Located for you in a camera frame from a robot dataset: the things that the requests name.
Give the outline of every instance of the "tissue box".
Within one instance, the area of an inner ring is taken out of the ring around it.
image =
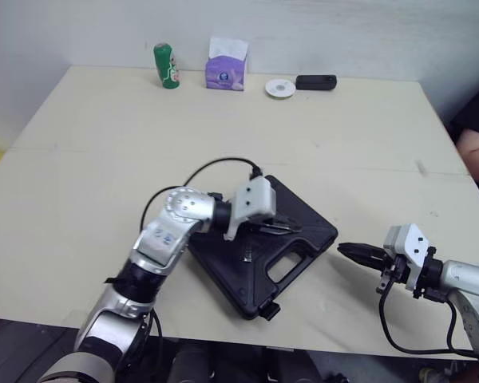
[[[231,38],[211,38],[206,63],[210,89],[243,90],[247,74],[248,43]]]

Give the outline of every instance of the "white wall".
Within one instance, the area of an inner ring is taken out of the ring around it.
[[[479,0],[0,0],[0,148],[68,65],[168,41],[202,69],[212,34],[249,40],[251,72],[418,80],[444,119],[479,89]]]

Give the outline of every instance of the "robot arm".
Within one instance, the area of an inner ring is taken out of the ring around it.
[[[141,346],[144,320],[192,233],[215,227],[233,240],[242,222],[271,218],[275,207],[275,191],[262,176],[238,188],[230,202],[188,187],[173,189],[161,213],[140,233],[119,275],[107,280],[78,332],[74,352],[57,361],[39,382],[113,382],[115,372]]]
[[[479,267],[434,259],[436,249],[429,244],[417,225],[408,224],[392,227],[383,248],[341,243],[338,250],[355,262],[382,272],[379,294],[385,294],[392,282],[400,282],[413,291],[414,298],[452,302],[461,314],[473,352],[479,357]]]

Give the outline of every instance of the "black device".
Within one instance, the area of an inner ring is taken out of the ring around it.
[[[332,245],[338,232],[274,176],[266,178],[277,195],[274,219],[244,223],[234,241],[225,241],[220,232],[195,233],[188,248],[244,318],[260,315],[269,321],[280,311],[273,300]],[[268,271],[290,253],[299,262],[274,282]]]
[[[295,85],[300,90],[333,90],[337,86],[337,77],[333,74],[299,75]]]

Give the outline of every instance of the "purple tissue box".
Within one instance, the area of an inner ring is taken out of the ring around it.
[[[229,56],[210,58],[206,63],[206,87],[210,89],[243,90],[245,60]]]

